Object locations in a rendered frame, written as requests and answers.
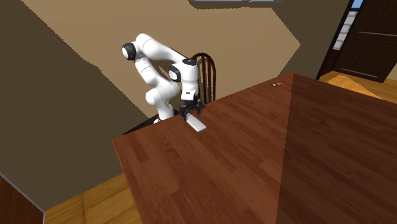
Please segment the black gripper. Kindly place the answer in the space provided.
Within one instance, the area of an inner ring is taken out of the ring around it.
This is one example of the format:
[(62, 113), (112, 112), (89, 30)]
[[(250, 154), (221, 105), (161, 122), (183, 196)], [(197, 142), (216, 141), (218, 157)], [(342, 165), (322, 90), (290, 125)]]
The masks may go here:
[(183, 121), (187, 121), (187, 114), (192, 109), (196, 109), (196, 114), (200, 114), (201, 110), (203, 109), (203, 102), (201, 99), (194, 100), (194, 101), (185, 101), (184, 105), (179, 107), (179, 114), (183, 117)]

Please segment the white flat rectangular device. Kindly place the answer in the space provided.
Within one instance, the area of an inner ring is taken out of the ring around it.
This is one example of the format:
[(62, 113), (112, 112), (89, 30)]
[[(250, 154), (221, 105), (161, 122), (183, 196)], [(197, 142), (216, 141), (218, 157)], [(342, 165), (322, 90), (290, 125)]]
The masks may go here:
[(207, 128), (206, 125), (190, 113), (186, 115), (186, 122), (197, 132), (203, 131)]

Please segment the dark wooden spindle chair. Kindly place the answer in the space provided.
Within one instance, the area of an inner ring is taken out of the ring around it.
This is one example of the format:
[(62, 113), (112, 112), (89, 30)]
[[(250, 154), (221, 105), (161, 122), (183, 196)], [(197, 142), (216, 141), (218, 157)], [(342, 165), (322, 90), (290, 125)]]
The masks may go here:
[(204, 52), (196, 53), (193, 57), (199, 69), (199, 97), (204, 104), (216, 99), (216, 67), (210, 55)]

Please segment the dark robot stand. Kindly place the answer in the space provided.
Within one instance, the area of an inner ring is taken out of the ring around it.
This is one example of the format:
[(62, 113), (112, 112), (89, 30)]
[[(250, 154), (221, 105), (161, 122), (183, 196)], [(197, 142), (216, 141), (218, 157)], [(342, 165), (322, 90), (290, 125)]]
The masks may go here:
[(139, 130), (139, 129), (143, 128), (143, 127), (147, 127), (147, 126), (149, 126), (149, 125), (152, 125), (152, 124), (154, 124), (155, 122), (161, 122), (161, 121), (162, 121), (162, 120), (159, 120), (159, 115), (155, 115), (155, 116), (153, 116), (153, 117), (147, 119), (147, 120), (144, 121), (143, 123), (140, 123), (139, 125), (136, 125), (136, 126), (133, 127), (132, 129), (130, 129), (130, 130), (124, 132), (123, 135), (128, 134), (128, 133), (131, 133), (131, 132), (136, 131), (136, 130)]

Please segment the brown wooden table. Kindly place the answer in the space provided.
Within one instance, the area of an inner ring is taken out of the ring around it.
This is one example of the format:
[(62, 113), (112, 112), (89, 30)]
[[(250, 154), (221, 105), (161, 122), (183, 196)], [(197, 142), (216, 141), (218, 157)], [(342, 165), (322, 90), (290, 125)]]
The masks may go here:
[(397, 104), (288, 73), (198, 119), (113, 140), (143, 224), (397, 224)]

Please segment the dark brown panel door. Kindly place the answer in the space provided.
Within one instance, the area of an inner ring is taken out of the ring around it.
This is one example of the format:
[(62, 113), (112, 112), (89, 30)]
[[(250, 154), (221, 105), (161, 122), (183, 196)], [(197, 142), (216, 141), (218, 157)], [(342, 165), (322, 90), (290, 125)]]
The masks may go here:
[(363, 0), (334, 71), (382, 83), (397, 64), (397, 0)]

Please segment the dark wooden cabinet grey top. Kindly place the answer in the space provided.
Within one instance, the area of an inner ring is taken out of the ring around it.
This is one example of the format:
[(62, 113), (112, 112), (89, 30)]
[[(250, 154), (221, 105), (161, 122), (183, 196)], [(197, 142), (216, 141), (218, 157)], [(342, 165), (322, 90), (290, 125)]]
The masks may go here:
[(45, 224), (45, 212), (1, 173), (0, 224)]

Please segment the window with white frame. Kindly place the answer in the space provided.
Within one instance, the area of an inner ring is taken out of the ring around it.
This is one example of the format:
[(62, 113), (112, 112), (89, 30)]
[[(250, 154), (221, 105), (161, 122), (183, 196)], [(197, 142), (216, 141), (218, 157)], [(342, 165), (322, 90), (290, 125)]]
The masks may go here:
[(361, 7), (363, 0), (354, 0), (351, 8), (349, 9), (349, 12), (347, 14), (346, 19), (344, 20), (343, 26), (338, 34), (338, 37), (335, 41), (335, 44), (333, 46), (334, 50), (340, 50), (346, 37), (347, 34), (349, 33), (349, 29), (352, 26), (352, 23), (354, 22), (354, 19), (358, 13), (358, 10)]

